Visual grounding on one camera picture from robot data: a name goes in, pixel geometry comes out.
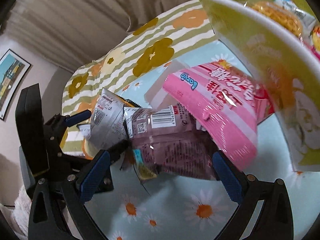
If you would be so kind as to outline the clear packed waffle cookie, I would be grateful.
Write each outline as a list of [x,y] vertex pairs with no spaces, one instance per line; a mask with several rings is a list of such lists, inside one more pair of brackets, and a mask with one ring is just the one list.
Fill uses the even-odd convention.
[[292,12],[268,1],[250,2],[247,5],[274,22],[279,23],[296,37],[302,38],[303,25]]

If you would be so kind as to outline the Oishi white yellow snack bag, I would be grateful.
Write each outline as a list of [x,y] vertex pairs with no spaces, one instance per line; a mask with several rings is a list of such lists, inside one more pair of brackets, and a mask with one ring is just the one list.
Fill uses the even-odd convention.
[[320,52],[320,26],[319,24],[314,26],[311,32],[311,41],[313,49],[319,53]]

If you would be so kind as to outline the white blue snack bag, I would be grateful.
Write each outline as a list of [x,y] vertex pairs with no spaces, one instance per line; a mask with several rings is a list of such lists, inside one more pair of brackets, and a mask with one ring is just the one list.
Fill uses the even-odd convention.
[[308,12],[299,9],[291,0],[274,0],[274,2],[276,3],[276,5],[296,15],[306,27],[313,28],[316,25],[316,18]]

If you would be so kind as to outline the grey white chips bag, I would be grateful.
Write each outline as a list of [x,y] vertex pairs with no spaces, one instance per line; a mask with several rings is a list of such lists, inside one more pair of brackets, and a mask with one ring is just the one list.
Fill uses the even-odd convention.
[[89,148],[95,151],[107,150],[127,139],[123,124],[124,107],[132,105],[111,91],[102,90],[89,123],[77,126]]

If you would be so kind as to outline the dark purple snack bag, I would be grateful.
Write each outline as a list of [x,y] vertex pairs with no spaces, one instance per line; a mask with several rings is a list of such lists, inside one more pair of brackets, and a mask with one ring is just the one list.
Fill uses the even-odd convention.
[[214,180],[212,155],[218,149],[207,131],[180,103],[160,111],[124,107],[133,165],[141,182],[160,173]]

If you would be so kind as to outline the framed landscape picture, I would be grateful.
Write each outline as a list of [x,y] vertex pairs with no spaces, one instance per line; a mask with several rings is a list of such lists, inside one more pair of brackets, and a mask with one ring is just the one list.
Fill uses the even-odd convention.
[[1,57],[1,120],[4,120],[11,98],[30,67],[29,62],[11,49]]

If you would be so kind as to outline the beige curtain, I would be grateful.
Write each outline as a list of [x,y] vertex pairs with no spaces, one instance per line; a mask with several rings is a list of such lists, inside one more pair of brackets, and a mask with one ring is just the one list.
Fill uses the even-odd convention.
[[16,0],[1,33],[71,72],[190,0]]

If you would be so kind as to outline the pink Lonio snack bag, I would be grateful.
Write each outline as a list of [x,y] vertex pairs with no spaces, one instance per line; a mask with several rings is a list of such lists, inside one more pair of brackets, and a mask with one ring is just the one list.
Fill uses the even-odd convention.
[[216,61],[169,74],[163,89],[244,170],[257,155],[257,125],[274,113],[268,92],[233,65]]

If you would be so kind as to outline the floral striped green quilt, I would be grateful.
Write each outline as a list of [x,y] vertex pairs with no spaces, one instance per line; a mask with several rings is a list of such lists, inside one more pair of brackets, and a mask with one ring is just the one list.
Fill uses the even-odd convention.
[[132,34],[105,56],[78,68],[65,86],[62,113],[72,115],[92,110],[103,88],[127,98],[132,92],[144,98],[145,81],[139,81],[138,70],[151,76],[163,72],[176,58],[197,65],[208,62],[211,51],[193,55],[193,50],[204,51],[215,40],[207,15],[198,0],[182,3],[158,15]]

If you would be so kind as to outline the green cardboard storage box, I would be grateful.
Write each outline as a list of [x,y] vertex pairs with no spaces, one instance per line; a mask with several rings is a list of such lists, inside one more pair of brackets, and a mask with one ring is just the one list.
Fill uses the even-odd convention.
[[[251,8],[274,0],[199,0],[214,33],[266,88],[295,171],[319,171],[319,59],[293,33]],[[306,0],[291,0],[308,13]]]

